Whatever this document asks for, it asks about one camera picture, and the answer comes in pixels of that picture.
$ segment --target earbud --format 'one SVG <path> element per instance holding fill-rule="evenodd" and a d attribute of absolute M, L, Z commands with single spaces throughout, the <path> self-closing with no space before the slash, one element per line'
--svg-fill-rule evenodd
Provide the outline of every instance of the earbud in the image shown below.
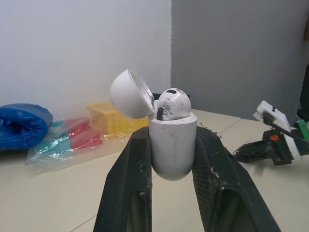
<path fill-rule="evenodd" d="M 156 119 L 161 121 L 189 117 L 191 102 L 189 97 L 178 88 L 164 91 L 158 99 Z"/>

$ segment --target black cable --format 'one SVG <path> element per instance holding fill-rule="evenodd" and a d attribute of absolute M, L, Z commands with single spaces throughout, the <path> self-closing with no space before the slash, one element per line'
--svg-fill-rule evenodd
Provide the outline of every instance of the black cable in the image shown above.
<path fill-rule="evenodd" d="M 299 141 L 299 142 L 302 143 L 302 144 L 309 145 L 309 141 L 308 141 L 308 140 L 302 139 L 302 138 L 300 138 L 300 137 L 298 137 L 298 136 L 295 136 L 295 135 L 292 134 L 291 132 L 288 132 L 287 130 L 285 130 L 285 129 L 279 127 L 278 125 L 276 125 L 276 124 L 274 124 L 274 123 L 272 123 L 270 120 L 267 120 L 267 119 L 264 118 L 264 123 L 265 123 L 266 125 L 269 125 L 269 126 L 275 128 L 275 129 L 279 130 L 280 132 L 282 132 L 282 133 L 284 133 L 284 134 L 290 136 L 291 138 L 293 138 L 294 140 Z"/>

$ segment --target yellow box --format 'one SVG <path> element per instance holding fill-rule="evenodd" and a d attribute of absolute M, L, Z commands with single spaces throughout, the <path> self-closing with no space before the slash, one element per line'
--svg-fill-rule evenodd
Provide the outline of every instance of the yellow box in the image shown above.
<path fill-rule="evenodd" d="M 134 132 L 148 126 L 148 117 L 131 119 L 117 112 L 111 102 L 87 105 L 91 115 L 92 128 L 107 138 Z"/>

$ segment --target plastic bag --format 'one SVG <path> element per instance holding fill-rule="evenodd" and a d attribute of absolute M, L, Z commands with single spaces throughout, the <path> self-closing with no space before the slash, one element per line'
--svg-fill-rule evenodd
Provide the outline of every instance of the plastic bag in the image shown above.
<path fill-rule="evenodd" d="M 54 120 L 47 136 L 28 151 L 26 164 L 41 169 L 62 169 L 121 152 L 132 132 L 148 125 L 148 118 L 120 115 L 111 102 L 86 106 L 88 116 Z"/>

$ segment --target white table surface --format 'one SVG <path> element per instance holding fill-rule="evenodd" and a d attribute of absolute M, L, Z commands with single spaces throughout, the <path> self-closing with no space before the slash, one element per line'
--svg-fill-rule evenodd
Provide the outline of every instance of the white table surface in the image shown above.
<path fill-rule="evenodd" d="M 204 127 L 221 133 L 231 152 L 244 143 L 260 140 L 268 130 L 255 121 L 197 110 L 194 113 Z M 27 171 L 25 156 L 0 155 L 0 231 L 91 232 L 106 175 L 118 156 L 37 175 Z M 283 232 L 308 231 L 307 162 L 309 156 L 298 166 L 274 167 L 269 160 L 244 165 Z M 154 232 L 203 231 L 192 174 L 170 182 L 153 173 L 152 206 Z"/>

